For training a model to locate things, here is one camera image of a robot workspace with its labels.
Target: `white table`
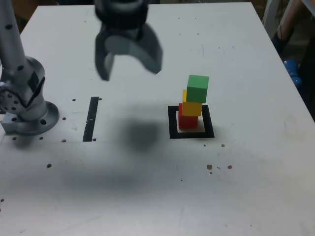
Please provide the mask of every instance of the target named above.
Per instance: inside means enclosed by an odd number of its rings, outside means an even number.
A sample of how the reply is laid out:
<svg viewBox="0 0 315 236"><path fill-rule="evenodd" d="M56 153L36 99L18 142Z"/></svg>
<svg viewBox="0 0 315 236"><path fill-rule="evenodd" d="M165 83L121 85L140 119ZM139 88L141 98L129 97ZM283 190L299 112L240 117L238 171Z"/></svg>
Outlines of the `white table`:
<svg viewBox="0 0 315 236"><path fill-rule="evenodd" d="M36 10L22 42L66 120L31 138L1 129L0 234L312 235L315 125L252 4L152 5L148 22L163 70L118 57L103 82L93 7ZM210 77L214 139L169 139L189 74ZM92 96L97 141L82 142Z"/></svg>

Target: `cube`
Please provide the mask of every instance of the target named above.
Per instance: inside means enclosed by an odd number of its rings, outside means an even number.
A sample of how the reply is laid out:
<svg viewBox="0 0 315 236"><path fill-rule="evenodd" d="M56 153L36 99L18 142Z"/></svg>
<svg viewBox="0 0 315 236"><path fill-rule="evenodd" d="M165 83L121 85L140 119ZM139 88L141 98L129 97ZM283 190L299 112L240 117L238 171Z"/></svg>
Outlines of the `cube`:
<svg viewBox="0 0 315 236"><path fill-rule="evenodd" d="M199 117L201 116L202 103L187 102L187 90L183 92L183 116Z"/></svg>
<svg viewBox="0 0 315 236"><path fill-rule="evenodd" d="M189 75L187 85L187 102L205 103L207 98L209 77Z"/></svg>
<svg viewBox="0 0 315 236"><path fill-rule="evenodd" d="M195 129L198 126L198 117L183 116L182 103L178 106L178 127L179 129Z"/></svg>

